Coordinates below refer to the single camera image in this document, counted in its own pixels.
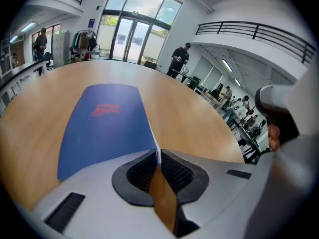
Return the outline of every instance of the glass door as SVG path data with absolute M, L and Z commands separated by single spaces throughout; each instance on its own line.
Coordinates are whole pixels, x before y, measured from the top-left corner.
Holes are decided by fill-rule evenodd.
M 112 59 L 140 64 L 151 24 L 121 17 L 116 32 Z

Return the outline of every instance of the ceiling light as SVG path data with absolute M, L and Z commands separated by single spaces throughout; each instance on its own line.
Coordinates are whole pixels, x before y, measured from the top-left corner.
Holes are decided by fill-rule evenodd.
M 232 72 L 233 70 L 231 70 L 230 66 L 227 64 L 225 59 L 223 59 L 223 62 L 226 65 L 227 69 Z
M 10 43 L 14 42 L 16 39 L 18 38 L 18 36 L 14 36 L 11 40 L 10 40 Z
M 33 27 L 35 25 L 35 22 L 31 22 L 28 26 L 26 26 L 24 29 L 22 29 L 22 32 L 26 32 L 29 28 Z
M 240 83 L 237 79 L 235 79 L 235 82 L 237 83 L 238 86 L 240 86 Z

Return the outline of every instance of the blue book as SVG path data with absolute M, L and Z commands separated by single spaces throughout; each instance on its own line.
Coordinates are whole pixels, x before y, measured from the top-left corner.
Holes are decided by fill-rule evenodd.
M 58 180 L 92 164 L 156 148 L 138 88 L 92 85 L 84 90 L 66 126 Z

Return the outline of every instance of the large window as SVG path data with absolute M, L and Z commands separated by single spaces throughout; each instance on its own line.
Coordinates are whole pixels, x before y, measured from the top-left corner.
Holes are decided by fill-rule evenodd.
M 53 35 L 60 33 L 60 27 L 61 27 L 60 24 L 57 24 L 45 29 L 46 40 L 48 43 L 46 44 L 46 49 L 44 53 L 49 52 L 52 54 Z M 34 42 L 39 35 L 40 35 L 40 31 L 32 35 L 32 50 L 33 50 Z
M 97 34 L 101 58 L 156 63 L 180 7 L 175 0 L 108 0 Z

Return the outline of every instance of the man in black shirt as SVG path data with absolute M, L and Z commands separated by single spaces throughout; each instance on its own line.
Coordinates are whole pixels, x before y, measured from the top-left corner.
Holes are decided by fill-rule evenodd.
M 35 50 L 35 55 L 37 60 L 44 58 L 44 50 L 46 49 L 46 44 L 48 43 L 46 40 L 46 29 L 41 29 L 41 34 L 37 37 L 37 39 L 34 42 L 33 49 Z M 39 69 L 39 76 L 42 74 L 42 67 Z
M 168 76 L 171 76 L 175 79 L 178 73 L 174 72 L 173 69 L 180 72 L 181 68 L 183 67 L 183 64 L 188 63 L 189 54 L 187 51 L 189 50 L 189 48 L 190 44 L 186 43 L 184 48 L 179 47 L 173 52 L 173 55 L 171 56 L 172 61 L 167 72 Z

